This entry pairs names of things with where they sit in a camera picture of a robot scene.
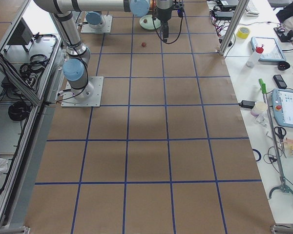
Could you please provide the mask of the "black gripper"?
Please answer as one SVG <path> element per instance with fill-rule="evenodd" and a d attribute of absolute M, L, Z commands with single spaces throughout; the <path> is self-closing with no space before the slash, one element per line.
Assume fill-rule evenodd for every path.
<path fill-rule="evenodd" d="M 184 3 L 179 0 L 156 0 L 155 17 L 161 22 L 161 32 L 163 39 L 169 37 L 168 21 L 171 19 L 173 11 L 177 11 L 178 17 L 182 18 L 184 14 Z"/>

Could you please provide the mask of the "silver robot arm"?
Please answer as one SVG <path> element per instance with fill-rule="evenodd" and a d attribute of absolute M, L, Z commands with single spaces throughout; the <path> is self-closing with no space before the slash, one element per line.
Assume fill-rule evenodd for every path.
<path fill-rule="evenodd" d="M 94 86 L 87 71 L 90 50 L 81 40 L 72 13 L 118 11 L 142 17 L 150 9 L 148 0 L 37 0 L 35 3 L 54 18 L 56 28 L 64 40 L 69 59 L 63 65 L 63 73 L 73 94 L 69 100 L 78 103 L 93 96 Z"/>
<path fill-rule="evenodd" d="M 105 25 L 105 19 L 102 16 L 102 12 L 89 11 L 85 15 L 86 22 L 93 29 L 100 29 Z"/>

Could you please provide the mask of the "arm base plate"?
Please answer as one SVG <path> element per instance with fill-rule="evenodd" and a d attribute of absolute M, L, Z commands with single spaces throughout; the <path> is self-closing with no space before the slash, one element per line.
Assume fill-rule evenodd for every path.
<path fill-rule="evenodd" d="M 86 108 L 95 107 L 99 108 L 102 99 L 104 77 L 89 77 L 88 85 L 83 92 L 72 89 L 65 92 L 63 95 L 64 101 L 61 102 L 63 108 Z"/>
<path fill-rule="evenodd" d="M 87 20 L 84 20 L 82 24 L 82 34 L 104 34 L 111 32 L 112 15 L 101 15 L 101 21 L 98 24 L 89 24 Z"/>

